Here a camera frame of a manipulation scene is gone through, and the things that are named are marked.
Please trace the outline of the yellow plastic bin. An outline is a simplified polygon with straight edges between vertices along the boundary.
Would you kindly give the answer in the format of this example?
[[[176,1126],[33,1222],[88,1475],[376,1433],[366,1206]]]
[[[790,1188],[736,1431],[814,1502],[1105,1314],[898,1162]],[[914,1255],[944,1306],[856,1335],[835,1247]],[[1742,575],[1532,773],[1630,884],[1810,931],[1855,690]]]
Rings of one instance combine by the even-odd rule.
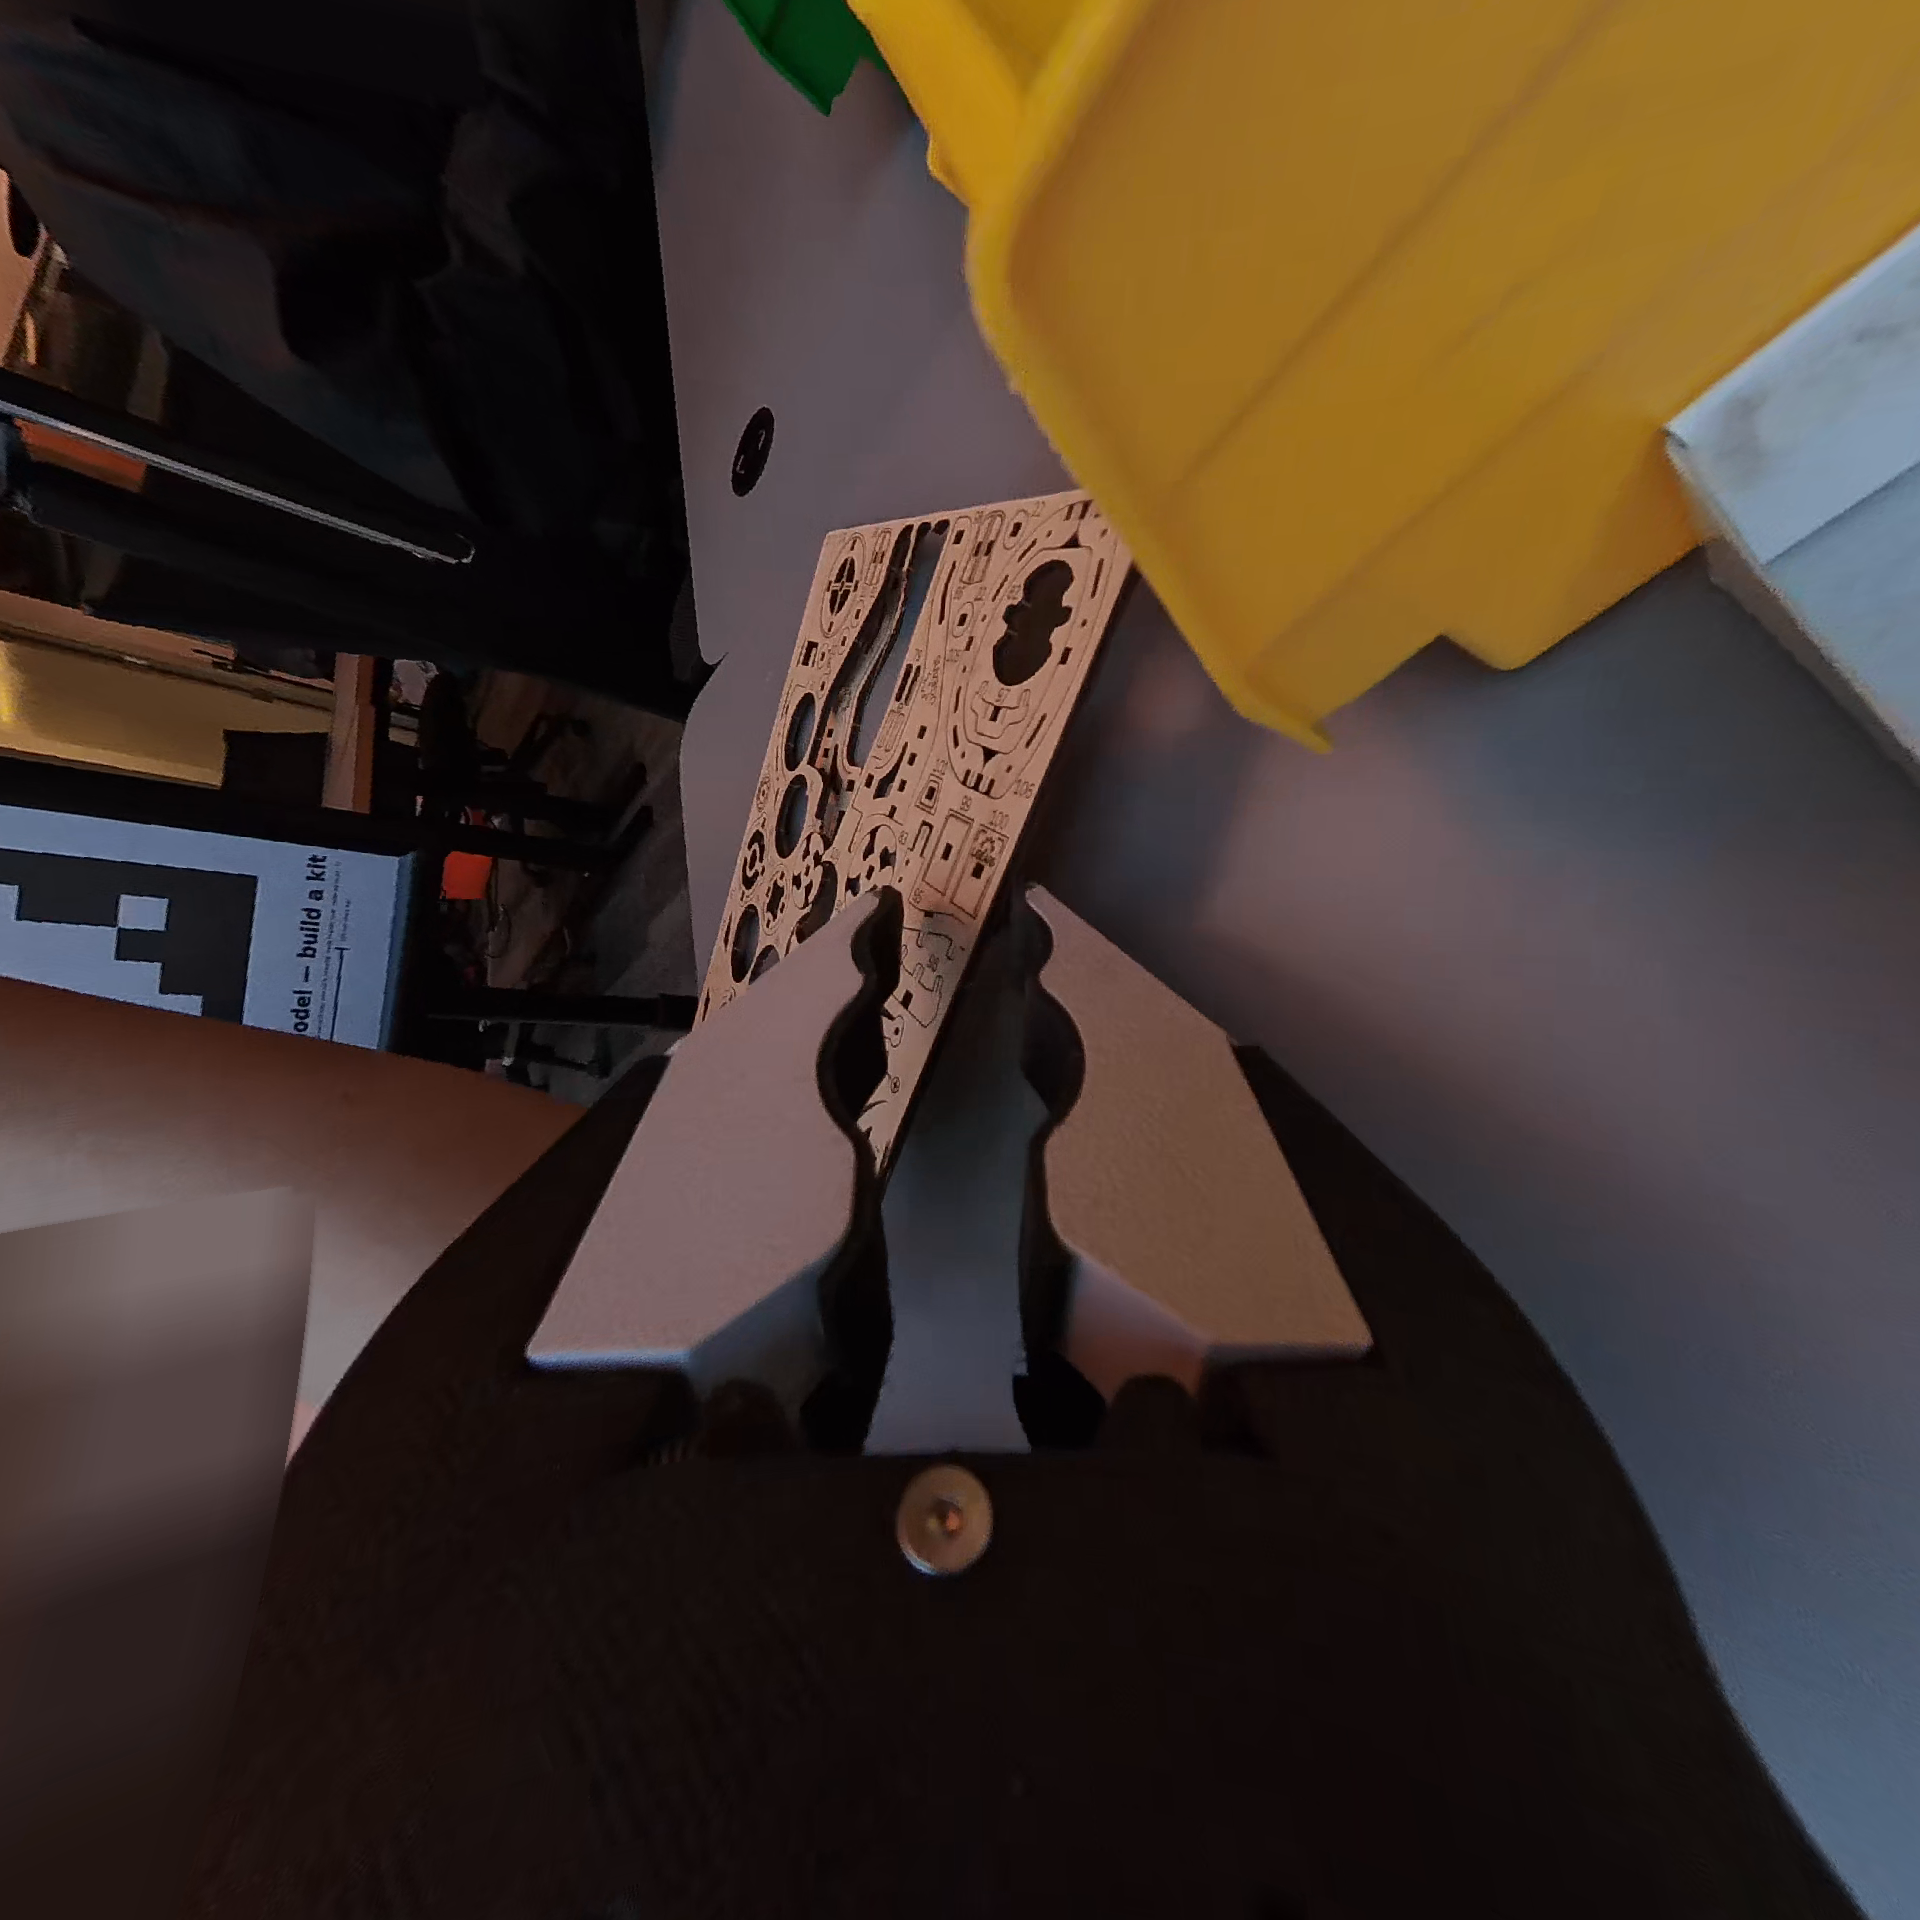
[[[1915,227],[1915,3],[870,3],[977,325],[1248,719],[1521,668],[1666,423]]]

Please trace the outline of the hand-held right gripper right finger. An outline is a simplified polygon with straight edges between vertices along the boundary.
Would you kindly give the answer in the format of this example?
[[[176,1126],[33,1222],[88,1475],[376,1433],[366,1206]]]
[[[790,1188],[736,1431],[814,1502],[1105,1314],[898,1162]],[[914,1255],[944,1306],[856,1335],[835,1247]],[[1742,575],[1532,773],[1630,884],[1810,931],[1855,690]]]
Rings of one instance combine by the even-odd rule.
[[[1119,1395],[1374,1335],[1230,1036],[1060,898],[1025,892],[1025,1438],[1092,1442]]]

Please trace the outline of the green plastic bin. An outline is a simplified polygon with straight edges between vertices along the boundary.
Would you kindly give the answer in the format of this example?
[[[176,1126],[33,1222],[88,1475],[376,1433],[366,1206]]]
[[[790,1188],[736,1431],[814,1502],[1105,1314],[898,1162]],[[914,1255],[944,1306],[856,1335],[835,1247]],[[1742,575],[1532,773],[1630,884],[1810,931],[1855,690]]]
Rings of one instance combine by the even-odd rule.
[[[880,50],[851,3],[728,3],[754,52],[816,113],[831,114]]]

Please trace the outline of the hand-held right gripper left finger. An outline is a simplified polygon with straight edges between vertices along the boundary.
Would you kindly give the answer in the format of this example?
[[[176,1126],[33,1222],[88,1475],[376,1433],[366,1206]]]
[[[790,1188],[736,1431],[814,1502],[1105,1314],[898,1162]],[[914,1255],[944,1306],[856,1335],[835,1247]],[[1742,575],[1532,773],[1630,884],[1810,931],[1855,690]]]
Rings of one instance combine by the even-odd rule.
[[[879,1151],[904,900],[883,884],[668,1058],[527,1343],[538,1375],[769,1393],[816,1450],[862,1450],[895,1341]]]

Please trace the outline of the white cardboard box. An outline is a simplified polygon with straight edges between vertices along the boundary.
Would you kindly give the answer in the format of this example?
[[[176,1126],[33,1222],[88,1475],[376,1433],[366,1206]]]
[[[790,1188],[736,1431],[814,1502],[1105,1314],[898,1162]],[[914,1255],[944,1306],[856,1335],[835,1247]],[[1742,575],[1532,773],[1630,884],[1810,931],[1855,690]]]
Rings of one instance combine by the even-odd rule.
[[[1718,588],[1918,777],[1918,231],[1664,444]]]

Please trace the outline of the laser-cut wooden parts sheet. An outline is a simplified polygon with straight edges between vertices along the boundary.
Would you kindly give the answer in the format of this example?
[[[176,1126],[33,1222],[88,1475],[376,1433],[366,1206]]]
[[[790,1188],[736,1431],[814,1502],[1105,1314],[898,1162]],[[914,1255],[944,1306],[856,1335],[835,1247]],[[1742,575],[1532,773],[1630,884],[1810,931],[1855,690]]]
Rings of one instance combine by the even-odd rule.
[[[1088,491],[828,535],[780,690],[700,1015],[879,890],[900,898],[886,1068],[905,1131],[1137,563]]]

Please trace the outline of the black metal rail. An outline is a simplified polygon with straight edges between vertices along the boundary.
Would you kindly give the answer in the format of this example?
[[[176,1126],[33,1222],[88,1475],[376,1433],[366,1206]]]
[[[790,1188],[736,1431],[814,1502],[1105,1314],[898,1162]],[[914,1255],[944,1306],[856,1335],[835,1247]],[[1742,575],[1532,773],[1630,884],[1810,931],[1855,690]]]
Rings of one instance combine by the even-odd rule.
[[[364,543],[386,547],[424,563],[465,567],[473,563],[473,542],[399,513],[361,510],[316,489],[299,489],[254,471],[226,454],[194,449],[164,434],[156,423],[115,413],[14,371],[2,371],[2,413],[17,425],[34,425],[59,441],[96,449],[118,459],[242,498]]]

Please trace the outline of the cardboard sign with black tag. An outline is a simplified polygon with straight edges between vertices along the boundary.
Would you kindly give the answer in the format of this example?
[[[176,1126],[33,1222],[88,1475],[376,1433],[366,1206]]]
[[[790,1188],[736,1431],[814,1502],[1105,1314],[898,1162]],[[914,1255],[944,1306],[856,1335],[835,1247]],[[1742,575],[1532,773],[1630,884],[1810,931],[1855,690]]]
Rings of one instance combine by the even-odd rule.
[[[2,975],[385,1049],[417,859],[2,807]]]

